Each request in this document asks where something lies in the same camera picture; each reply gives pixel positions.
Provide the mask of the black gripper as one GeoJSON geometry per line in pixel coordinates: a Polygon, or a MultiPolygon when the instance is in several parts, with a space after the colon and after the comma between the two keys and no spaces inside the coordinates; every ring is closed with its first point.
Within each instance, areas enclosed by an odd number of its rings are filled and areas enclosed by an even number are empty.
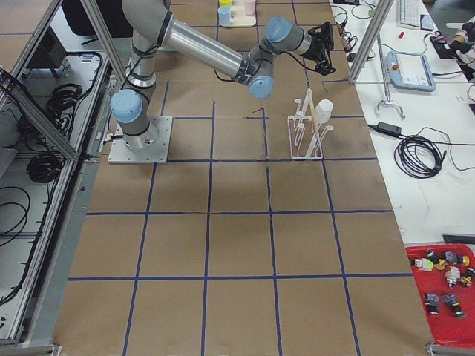
{"type": "Polygon", "coordinates": [[[306,59],[315,62],[316,73],[334,73],[330,51],[334,48],[332,24],[329,21],[317,25],[307,31],[311,45],[306,51],[306,59]]]}

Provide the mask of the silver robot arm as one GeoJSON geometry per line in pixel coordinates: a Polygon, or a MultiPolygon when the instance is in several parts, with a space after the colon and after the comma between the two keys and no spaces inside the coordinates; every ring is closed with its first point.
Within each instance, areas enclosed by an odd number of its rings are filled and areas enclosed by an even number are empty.
{"type": "Polygon", "coordinates": [[[273,16],[264,36],[247,55],[242,55],[175,19],[163,1],[123,1],[122,10],[134,33],[145,39],[145,50],[135,48],[138,60],[154,59],[163,45],[219,71],[249,88],[250,95],[265,99],[274,86],[274,58],[293,53],[315,63],[311,70],[326,76],[334,73],[330,51],[334,48],[329,22],[308,31],[283,16],[273,16]]]}

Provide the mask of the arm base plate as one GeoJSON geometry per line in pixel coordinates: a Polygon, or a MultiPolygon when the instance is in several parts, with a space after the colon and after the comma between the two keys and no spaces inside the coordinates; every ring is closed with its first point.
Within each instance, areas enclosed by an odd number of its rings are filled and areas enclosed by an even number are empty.
{"type": "Polygon", "coordinates": [[[172,116],[151,116],[148,130],[141,136],[128,136],[117,124],[115,134],[122,138],[111,144],[108,161],[111,164],[167,163],[172,132],[172,116]]]}

